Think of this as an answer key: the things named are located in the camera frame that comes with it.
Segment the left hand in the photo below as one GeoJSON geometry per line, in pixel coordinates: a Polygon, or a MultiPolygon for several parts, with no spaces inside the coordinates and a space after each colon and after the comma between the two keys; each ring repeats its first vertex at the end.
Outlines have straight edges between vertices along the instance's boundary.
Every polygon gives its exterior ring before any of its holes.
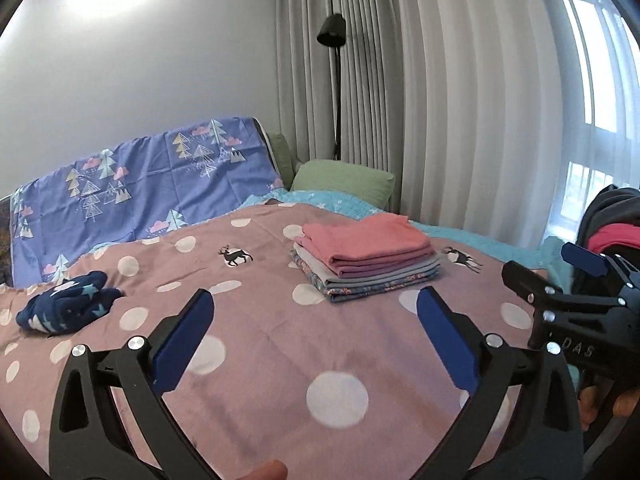
{"type": "Polygon", "coordinates": [[[286,480],[288,467],[280,460],[272,460],[269,463],[254,469],[239,480],[286,480]]]}

